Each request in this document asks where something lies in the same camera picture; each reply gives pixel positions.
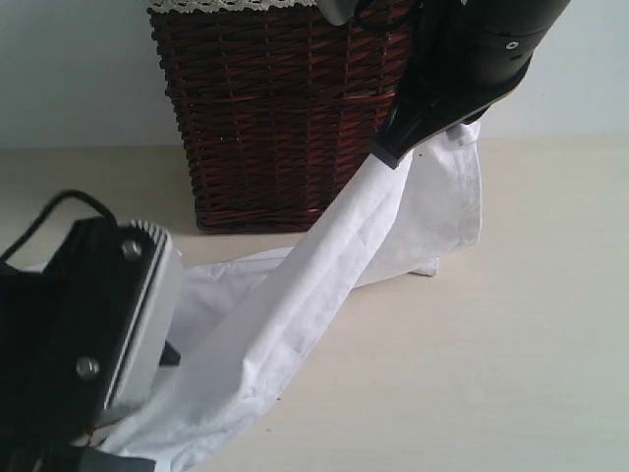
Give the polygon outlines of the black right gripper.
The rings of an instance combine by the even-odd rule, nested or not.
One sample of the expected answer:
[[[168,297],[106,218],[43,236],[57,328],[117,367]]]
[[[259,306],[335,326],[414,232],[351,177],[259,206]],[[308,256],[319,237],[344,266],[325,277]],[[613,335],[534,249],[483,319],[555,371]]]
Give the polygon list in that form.
[[[424,1],[412,53],[371,154],[397,168],[416,146],[459,123],[472,123],[518,87],[533,40],[491,20],[513,20],[513,1]]]

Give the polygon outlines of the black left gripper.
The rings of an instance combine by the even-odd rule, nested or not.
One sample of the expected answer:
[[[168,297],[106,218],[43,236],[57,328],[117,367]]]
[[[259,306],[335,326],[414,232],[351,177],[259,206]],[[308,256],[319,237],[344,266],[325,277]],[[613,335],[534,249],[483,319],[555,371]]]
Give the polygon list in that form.
[[[1,468],[152,471],[98,448],[97,435],[138,410],[163,368],[173,276],[1,269]]]

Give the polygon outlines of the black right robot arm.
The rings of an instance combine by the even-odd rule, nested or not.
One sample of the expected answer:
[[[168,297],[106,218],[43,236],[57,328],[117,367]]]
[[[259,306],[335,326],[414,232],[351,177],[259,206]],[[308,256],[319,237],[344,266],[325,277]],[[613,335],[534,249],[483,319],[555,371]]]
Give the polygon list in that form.
[[[424,1],[411,53],[372,154],[396,168],[408,151],[472,124],[523,81],[565,1]]]

